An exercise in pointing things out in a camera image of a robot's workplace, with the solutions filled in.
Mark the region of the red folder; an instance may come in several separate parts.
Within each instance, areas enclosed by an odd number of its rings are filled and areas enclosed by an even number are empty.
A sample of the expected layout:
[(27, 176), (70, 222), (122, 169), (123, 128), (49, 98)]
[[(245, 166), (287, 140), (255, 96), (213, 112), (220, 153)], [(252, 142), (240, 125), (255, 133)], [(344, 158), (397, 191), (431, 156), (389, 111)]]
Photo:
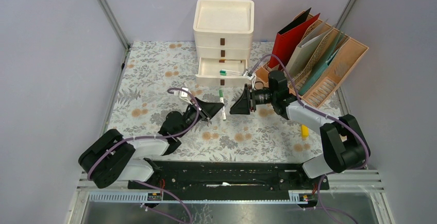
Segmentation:
[(283, 67), (279, 64), (279, 61), (281, 61), (284, 66), (287, 65), (295, 48), (302, 40), (307, 29), (313, 23), (315, 23), (320, 16), (320, 13), (318, 13), (317, 15), (310, 17), (310, 11), (311, 8), (303, 11), (292, 22), (290, 22), (289, 24), (287, 24), (287, 26), (283, 27), (280, 31), (278, 31), (272, 54), (277, 56), (279, 59), (271, 56), (267, 64), (268, 70), (283, 69)]

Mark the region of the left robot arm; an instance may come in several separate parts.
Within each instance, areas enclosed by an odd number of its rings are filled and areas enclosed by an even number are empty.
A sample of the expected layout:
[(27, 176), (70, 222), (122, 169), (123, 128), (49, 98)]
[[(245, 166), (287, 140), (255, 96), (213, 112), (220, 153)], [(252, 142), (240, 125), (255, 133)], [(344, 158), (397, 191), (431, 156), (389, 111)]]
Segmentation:
[(118, 130), (110, 129), (79, 156), (78, 164), (98, 188), (130, 180), (154, 188), (159, 184), (160, 175), (146, 159), (173, 153), (181, 145), (180, 138), (185, 133), (199, 121), (209, 121), (223, 107), (221, 102), (197, 98), (183, 113), (168, 113), (157, 136), (125, 139)]

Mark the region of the teal folder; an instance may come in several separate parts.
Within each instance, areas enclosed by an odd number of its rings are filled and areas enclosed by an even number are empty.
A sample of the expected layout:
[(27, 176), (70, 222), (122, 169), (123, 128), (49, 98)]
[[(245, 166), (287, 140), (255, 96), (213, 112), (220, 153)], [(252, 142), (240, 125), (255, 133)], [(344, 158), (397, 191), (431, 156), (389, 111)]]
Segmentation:
[(300, 88), (300, 90), (298, 92), (300, 96), (303, 96), (304, 94), (306, 94), (306, 92), (317, 82), (317, 80), (323, 74), (325, 69), (329, 66), (330, 62), (332, 61), (331, 57), (332, 57), (332, 54), (334, 52), (334, 49), (336, 48), (337, 44), (344, 38), (344, 36), (345, 36), (345, 33), (340, 32), (333, 39), (331, 44), (325, 50), (324, 54), (318, 60), (317, 64), (315, 64), (315, 66), (312, 68), (312, 71), (310, 72), (306, 81), (304, 82), (304, 84)]

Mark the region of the white three-drawer organizer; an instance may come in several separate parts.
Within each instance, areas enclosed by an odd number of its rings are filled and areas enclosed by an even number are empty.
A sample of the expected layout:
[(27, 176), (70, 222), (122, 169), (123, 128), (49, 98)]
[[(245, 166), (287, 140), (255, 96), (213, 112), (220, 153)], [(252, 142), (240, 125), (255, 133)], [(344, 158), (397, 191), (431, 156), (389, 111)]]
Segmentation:
[[(195, 75), (204, 87), (241, 87), (249, 80), (220, 77), (220, 70), (248, 69), (253, 42), (255, 3), (252, 0), (198, 0), (193, 32), (198, 58)], [(220, 59), (243, 63), (219, 63)]]

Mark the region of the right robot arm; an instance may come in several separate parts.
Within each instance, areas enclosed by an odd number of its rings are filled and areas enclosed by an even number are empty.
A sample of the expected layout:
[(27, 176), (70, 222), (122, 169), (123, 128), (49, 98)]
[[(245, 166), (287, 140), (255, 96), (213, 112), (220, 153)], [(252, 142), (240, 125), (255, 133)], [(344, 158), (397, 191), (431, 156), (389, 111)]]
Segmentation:
[(231, 106), (230, 114), (249, 115), (258, 105), (271, 104), (275, 113), (303, 124), (321, 137), (322, 154), (302, 163), (296, 184), (310, 188), (316, 178), (327, 173), (341, 173), (369, 158), (369, 147), (356, 118), (350, 114), (335, 118), (304, 103), (290, 93), (284, 72), (271, 71), (268, 86), (254, 89), (245, 84), (241, 97)]

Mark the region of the light green capped marker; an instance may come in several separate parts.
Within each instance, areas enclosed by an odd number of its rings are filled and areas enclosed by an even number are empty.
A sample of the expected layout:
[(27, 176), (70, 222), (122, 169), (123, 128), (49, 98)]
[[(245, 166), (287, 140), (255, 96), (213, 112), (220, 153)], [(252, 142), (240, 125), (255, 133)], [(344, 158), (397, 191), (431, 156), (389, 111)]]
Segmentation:
[(220, 70), (220, 73), (227, 73), (227, 74), (243, 74), (243, 72), (239, 72), (239, 71), (232, 71), (232, 70), (225, 70), (225, 69), (222, 69), (222, 70)]

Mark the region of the brown capped white marker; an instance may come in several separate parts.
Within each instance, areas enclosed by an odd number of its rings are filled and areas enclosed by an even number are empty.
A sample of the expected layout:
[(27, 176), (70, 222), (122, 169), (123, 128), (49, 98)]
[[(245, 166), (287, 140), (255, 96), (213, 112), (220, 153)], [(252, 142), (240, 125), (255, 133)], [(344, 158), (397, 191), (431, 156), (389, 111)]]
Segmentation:
[(226, 59), (220, 59), (219, 63), (237, 63), (237, 64), (241, 64), (243, 63), (243, 60), (226, 60)]

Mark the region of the teal capped white marker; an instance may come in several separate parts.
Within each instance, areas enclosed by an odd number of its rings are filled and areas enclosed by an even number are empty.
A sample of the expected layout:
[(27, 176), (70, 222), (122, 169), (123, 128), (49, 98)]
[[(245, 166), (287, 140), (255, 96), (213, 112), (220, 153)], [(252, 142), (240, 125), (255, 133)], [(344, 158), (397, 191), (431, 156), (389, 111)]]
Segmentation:
[(220, 73), (219, 74), (220, 77), (227, 77), (227, 78), (242, 78), (243, 76), (241, 74), (225, 74), (225, 73)]

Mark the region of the beige folder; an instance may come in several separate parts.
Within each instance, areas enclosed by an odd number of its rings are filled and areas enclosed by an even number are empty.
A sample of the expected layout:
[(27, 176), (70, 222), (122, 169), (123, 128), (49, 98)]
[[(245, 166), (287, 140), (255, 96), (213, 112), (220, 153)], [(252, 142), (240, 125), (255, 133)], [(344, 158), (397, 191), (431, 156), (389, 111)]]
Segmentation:
[(295, 78), (301, 74), (313, 56), (318, 58), (322, 54), (327, 47), (329, 34), (333, 30), (333, 27), (326, 22), (317, 20), (308, 27), (283, 72), (288, 72)]

